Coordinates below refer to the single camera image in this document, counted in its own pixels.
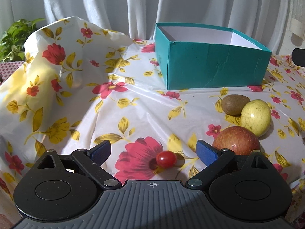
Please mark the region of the red apple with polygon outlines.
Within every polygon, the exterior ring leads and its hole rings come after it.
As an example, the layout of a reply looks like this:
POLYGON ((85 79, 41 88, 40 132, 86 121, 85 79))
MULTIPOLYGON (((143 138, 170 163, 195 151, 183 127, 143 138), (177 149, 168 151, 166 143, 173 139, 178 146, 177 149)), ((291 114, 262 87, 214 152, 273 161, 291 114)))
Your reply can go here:
POLYGON ((241 126, 228 127, 221 131, 212 146, 219 150, 230 149, 237 155, 249 155, 253 150, 261 150, 258 137, 241 126))

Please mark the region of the red cherry tomato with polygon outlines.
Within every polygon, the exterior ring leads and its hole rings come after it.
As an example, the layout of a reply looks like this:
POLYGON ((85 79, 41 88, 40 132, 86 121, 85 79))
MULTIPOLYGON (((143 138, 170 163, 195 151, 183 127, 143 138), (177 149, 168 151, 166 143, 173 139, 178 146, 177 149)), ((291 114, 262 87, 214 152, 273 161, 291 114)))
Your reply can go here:
POLYGON ((165 150, 157 154, 156 163, 164 169, 172 168, 176 162, 177 156, 172 151, 165 150))

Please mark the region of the small brown kiwi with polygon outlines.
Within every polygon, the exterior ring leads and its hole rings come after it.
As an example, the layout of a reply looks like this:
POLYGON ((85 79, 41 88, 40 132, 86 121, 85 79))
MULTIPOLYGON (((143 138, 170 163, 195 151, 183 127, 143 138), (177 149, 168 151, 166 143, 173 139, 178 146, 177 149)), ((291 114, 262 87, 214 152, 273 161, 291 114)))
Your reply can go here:
POLYGON ((250 98, 244 95, 227 95, 221 101, 221 108, 225 114, 240 115, 249 102, 250 98))

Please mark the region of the white curtain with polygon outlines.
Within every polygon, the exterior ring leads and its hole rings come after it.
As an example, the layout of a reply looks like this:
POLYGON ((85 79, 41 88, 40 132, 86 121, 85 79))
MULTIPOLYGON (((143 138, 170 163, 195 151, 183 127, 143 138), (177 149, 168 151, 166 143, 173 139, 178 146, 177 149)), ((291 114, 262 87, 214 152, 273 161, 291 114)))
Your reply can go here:
POLYGON ((293 45, 292 0, 1 0, 1 30, 19 19, 49 24, 77 16, 132 38, 151 39, 157 22, 190 22, 239 30, 277 54, 293 45))

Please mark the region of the floral plastic tablecloth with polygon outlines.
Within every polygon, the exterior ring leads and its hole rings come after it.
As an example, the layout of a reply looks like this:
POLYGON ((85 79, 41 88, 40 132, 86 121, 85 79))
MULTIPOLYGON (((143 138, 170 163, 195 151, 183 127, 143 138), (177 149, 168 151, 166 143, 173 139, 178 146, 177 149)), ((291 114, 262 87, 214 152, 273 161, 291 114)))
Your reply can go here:
POLYGON ((50 149, 68 155, 108 140, 102 167, 121 182, 193 177, 205 167, 197 141, 241 124, 221 108, 227 95, 268 104, 262 151, 292 188, 286 219, 304 228, 304 69, 289 55, 271 54, 258 86, 168 90, 155 41, 78 17, 36 31, 25 48, 26 60, 1 85, 1 228, 20 220, 13 192, 50 149), (165 150, 177 156, 172 168, 156 163, 165 150))

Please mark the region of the teal cardboard box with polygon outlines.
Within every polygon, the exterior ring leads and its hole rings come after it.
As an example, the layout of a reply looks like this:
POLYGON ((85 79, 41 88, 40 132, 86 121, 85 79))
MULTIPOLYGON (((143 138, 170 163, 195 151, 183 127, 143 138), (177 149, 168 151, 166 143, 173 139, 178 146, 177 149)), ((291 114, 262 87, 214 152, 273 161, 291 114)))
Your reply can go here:
POLYGON ((232 28, 159 22, 155 53, 168 90, 261 85, 272 52, 232 28))

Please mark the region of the green potted plant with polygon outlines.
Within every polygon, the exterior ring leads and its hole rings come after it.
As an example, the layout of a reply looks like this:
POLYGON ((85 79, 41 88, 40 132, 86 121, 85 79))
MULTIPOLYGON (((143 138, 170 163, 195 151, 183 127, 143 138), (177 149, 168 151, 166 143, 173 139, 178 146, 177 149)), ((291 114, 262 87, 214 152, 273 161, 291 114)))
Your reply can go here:
POLYGON ((25 60, 24 44, 37 30, 36 24, 44 18, 28 21, 20 19, 14 22, 1 38, 1 63, 25 60))

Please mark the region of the clear wall tube holder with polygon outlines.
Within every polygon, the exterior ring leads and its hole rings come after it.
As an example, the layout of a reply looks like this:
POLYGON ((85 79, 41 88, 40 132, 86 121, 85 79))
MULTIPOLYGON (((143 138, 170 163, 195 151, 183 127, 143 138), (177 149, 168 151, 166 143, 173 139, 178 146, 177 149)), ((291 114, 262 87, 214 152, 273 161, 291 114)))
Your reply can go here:
POLYGON ((304 40, 304 0, 293 0, 290 31, 304 40))

